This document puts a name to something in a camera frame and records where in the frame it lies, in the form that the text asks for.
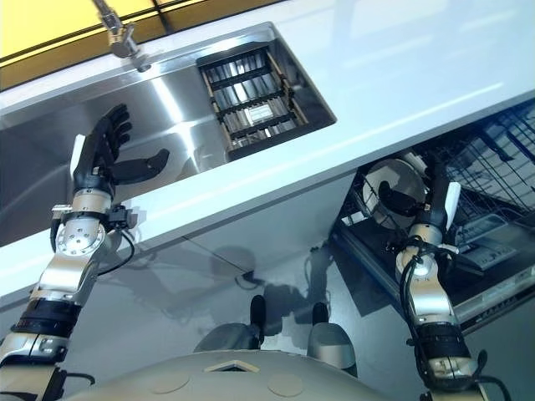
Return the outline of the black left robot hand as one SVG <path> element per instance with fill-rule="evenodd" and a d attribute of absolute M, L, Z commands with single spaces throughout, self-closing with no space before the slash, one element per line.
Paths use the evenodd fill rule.
<path fill-rule="evenodd" d="M 84 137 L 73 172 L 74 191 L 101 190 L 114 196 L 118 185 L 144 182 L 164 170 L 170 156 L 167 149 L 150 158 L 118 161 L 120 147 L 130 140 L 131 129 L 126 104 L 117 104 L 98 120 Z"/>

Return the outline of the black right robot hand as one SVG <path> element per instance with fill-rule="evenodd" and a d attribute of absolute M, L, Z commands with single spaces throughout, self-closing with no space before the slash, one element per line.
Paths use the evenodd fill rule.
<path fill-rule="evenodd" d="M 431 189 L 422 201 L 393 190 L 386 180 L 380 182 L 378 197 L 380 202 L 390 211 L 414 217 L 415 224 L 430 225 L 446 233 L 456 214 L 461 195 L 461 185 L 450 181 L 446 166 L 440 161 L 433 162 L 425 170 L 431 179 Z"/>

